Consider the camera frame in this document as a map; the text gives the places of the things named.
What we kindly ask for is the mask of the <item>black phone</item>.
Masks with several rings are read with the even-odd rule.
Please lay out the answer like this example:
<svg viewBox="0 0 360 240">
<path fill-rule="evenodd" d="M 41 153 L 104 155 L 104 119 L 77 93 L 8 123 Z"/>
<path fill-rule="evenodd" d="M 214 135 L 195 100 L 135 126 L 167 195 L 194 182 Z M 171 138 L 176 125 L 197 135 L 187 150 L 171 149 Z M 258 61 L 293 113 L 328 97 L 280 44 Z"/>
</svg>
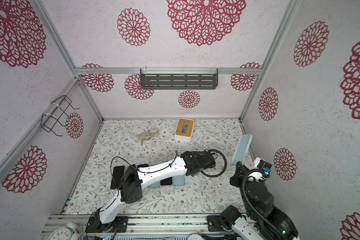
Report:
<svg viewBox="0 0 360 240">
<path fill-rule="evenodd" d="M 171 186 L 173 184 L 173 178 L 166 178 L 160 181 L 161 186 Z"/>
</svg>

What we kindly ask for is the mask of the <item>light blue phone case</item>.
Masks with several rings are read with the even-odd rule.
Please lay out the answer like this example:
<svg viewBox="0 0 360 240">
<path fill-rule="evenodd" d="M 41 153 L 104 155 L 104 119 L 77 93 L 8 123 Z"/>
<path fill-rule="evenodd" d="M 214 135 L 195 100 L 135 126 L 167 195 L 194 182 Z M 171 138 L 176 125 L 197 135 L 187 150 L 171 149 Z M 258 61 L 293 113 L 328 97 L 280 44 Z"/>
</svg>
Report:
<svg viewBox="0 0 360 240">
<path fill-rule="evenodd" d="M 161 186 L 161 182 L 156 182 L 148 186 L 148 188 L 155 189 Z"/>
</svg>

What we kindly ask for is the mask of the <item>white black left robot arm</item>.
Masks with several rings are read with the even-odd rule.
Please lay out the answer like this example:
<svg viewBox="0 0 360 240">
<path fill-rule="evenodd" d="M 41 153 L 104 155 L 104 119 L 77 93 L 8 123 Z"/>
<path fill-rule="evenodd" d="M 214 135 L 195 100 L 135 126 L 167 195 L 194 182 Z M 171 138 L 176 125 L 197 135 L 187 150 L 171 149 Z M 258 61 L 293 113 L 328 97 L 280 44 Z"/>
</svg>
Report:
<svg viewBox="0 0 360 240">
<path fill-rule="evenodd" d="M 114 222 L 117 215 L 127 205 L 141 200 L 145 188 L 177 176 L 193 177 L 199 173 L 206 176 L 204 170 L 216 166 L 216 156 L 219 154 L 217 150 L 186 151 L 182 154 L 175 153 L 172 160 L 150 167 L 138 168 L 136 165 L 129 165 L 120 179 L 115 195 L 90 215 L 85 232 L 102 233 L 116 229 L 118 226 Z"/>
</svg>

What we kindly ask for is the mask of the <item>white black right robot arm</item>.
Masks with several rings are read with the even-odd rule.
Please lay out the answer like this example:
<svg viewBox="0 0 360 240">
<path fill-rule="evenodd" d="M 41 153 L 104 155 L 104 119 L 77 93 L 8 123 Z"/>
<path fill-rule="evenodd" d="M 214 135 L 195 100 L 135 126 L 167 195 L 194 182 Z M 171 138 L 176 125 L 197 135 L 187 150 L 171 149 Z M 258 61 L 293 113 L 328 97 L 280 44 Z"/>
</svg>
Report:
<svg viewBox="0 0 360 240">
<path fill-rule="evenodd" d="M 236 207 L 228 206 L 220 214 L 224 230 L 233 231 L 243 240 L 300 239 L 293 221 L 275 206 L 275 198 L 264 184 L 270 178 L 271 167 L 262 159 L 252 169 L 236 164 L 230 184 L 239 188 L 246 215 L 255 223 L 252 227 Z"/>
</svg>

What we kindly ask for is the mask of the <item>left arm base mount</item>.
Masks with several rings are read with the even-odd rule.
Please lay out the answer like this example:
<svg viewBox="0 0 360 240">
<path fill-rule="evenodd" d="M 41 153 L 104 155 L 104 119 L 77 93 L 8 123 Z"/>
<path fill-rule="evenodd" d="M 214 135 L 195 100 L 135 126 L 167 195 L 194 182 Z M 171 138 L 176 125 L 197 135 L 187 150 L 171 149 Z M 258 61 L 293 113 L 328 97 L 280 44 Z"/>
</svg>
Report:
<svg viewBox="0 0 360 240">
<path fill-rule="evenodd" d="M 85 232 L 89 233 L 125 233 L 129 217 L 116 217 L 111 223 L 103 224 L 98 215 L 89 218 Z"/>
</svg>

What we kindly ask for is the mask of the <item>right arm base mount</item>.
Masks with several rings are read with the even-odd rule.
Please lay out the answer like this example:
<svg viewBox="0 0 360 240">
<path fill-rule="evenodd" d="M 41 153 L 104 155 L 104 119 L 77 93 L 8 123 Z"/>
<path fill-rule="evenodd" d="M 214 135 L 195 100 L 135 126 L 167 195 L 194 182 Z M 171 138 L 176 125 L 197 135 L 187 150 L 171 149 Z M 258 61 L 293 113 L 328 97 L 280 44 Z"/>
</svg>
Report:
<svg viewBox="0 0 360 240">
<path fill-rule="evenodd" d="M 242 213 L 236 207 L 230 205 L 219 215 L 207 216 L 208 230 L 209 232 L 231 231 L 232 225 L 242 216 Z"/>
</svg>

